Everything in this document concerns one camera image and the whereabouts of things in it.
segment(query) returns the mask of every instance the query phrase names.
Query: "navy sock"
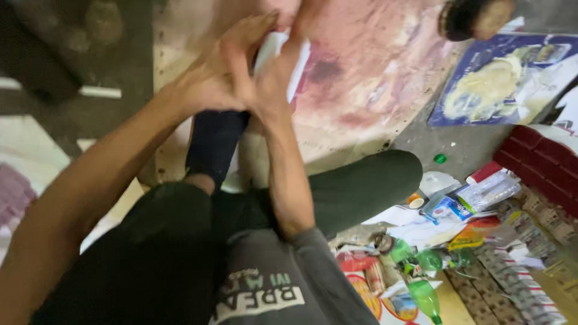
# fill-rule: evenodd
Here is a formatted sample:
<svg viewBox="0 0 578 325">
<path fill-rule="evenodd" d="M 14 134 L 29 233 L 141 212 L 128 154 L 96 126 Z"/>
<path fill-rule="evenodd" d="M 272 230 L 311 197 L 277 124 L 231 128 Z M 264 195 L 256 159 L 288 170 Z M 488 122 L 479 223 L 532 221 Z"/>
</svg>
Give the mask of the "navy sock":
<svg viewBox="0 0 578 325">
<path fill-rule="evenodd" d="M 193 119 L 187 175 L 209 175 L 219 190 L 231 165 L 237 143 L 249 123 L 249 112 L 206 110 Z"/>
</svg>

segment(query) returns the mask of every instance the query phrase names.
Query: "dark sweatpants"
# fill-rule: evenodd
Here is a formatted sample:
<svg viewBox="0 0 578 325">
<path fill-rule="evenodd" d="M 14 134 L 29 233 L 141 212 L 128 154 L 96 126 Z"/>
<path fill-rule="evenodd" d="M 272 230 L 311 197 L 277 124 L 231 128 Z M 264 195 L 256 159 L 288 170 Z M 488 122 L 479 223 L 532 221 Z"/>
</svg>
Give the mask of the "dark sweatpants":
<svg viewBox="0 0 578 325">
<path fill-rule="evenodd" d="M 318 228 L 334 234 L 377 215 L 421 175 L 416 156 L 388 150 L 311 176 Z M 79 257 L 31 323 L 205 325 L 227 239 L 275 227 L 268 189 L 210 197 L 190 184 L 157 186 Z"/>
</svg>

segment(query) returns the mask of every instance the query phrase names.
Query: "hand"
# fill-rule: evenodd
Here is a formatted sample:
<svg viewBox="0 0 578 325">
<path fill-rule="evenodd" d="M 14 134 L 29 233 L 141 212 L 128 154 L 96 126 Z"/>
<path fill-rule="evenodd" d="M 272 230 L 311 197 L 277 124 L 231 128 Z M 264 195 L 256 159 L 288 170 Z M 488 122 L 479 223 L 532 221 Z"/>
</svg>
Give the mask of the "hand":
<svg viewBox="0 0 578 325">
<path fill-rule="evenodd" d="M 301 45 L 311 36 L 327 0 L 303 0 L 289 40 L 278 57 L 267 62 L 262 72 L 249 74 L 247 55 L 233 39 L 221 41 L 221 53 L 232 74 L 235 97 L 248 106 L 264 126 L 291 121 L 292 109 L 287 103 L 287 87 L 299 60 Z"/>
<path fill-rule="evenodd" d="M 203 51 L 176 80 L 163 88 L 157 97 L 162 98 L 163 102 L 170 102 L 183 118 L 204 109 L 245 110 L 246 103 L 233 92 L 231 73 L 221 55 L 221 44 L 232 44 L 245 58 L 253 58 L 278 16 L 273 12 L 240 20 L 211 48 Z"/>
</svg>

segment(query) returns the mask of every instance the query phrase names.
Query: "purple cloth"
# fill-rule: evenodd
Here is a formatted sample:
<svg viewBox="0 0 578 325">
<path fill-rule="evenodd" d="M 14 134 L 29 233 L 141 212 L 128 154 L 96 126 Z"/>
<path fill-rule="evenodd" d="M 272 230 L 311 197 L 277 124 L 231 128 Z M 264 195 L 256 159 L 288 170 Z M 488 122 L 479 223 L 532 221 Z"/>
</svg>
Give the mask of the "purple cloth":
<svg viewBox="0 0 578 325">
<path fill-rule="evenodd" d="M 0 227 L 11 219 L 22 219 L 38 197 L 26 177 L 7 164 L 0 164 Z"/>
</svg>

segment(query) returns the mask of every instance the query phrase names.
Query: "dark bread roll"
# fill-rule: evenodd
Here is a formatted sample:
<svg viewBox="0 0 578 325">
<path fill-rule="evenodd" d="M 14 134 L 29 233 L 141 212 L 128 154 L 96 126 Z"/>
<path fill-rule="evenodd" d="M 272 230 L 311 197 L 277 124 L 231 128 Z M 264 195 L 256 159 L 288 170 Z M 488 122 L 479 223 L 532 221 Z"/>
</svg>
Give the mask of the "dark bread roll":
<svg viewBox="0 0 578 325">
<path fill-rule="evenodd" d="M 510 20 L 515 8 L 514 0 L 450 1 L 439 16 L 439 33 L 454 42 L 488 40 Z"/>
</svg>

